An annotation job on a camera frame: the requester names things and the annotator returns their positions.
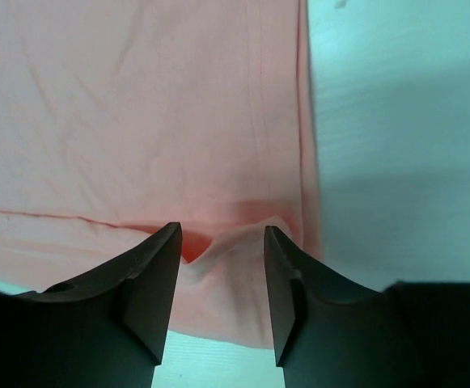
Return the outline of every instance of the light blue surface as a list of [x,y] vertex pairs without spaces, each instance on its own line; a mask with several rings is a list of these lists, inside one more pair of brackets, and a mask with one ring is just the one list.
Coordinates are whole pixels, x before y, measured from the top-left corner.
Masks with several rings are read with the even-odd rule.
[[[326,262],[470,280],[470,1],[336,2],[309,6]],[[283,386],[272,351],[172,332],[153,384]]]
[[18,293],[26,293],[29,289],[24,289],[18,285],[10,285],[8,283],[3,283],[0,281],[0,292],[6,293],[8,295],[16,295]]

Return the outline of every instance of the pink fabric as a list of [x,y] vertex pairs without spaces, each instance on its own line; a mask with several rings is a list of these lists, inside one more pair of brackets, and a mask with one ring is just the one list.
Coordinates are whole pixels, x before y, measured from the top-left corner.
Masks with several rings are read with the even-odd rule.
[[170,327],[272,346],[263,229],[320,252],[303,0],[0,0],[0,280],[44,290],[167,221]]

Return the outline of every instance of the screw hole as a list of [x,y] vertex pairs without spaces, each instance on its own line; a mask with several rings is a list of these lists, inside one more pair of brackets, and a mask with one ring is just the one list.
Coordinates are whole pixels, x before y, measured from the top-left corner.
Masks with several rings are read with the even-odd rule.
[[73,289],[75,286],[71,283],[58,283],[56,285],[52,285],[48,289],[44,291],[44,293],[61,293],[63,291],[69,291]]

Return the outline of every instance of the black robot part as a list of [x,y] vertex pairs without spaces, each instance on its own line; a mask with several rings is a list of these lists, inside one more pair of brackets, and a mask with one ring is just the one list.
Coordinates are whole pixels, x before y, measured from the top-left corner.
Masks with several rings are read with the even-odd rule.
[[0,293],[0,387],[150,387],[181,245],[180,224],[168,224],[43,293]]
[[276,363],[286,388],[470,387],[470,284],[358,285],[265,230]]

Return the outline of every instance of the pink cloth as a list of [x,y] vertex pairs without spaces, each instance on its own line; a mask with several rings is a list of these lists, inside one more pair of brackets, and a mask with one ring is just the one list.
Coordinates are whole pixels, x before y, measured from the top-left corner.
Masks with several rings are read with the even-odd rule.
[[184,228],[170,328],[271,347],[263,229],[320,254],[303,0],[0,0],[0,280]]

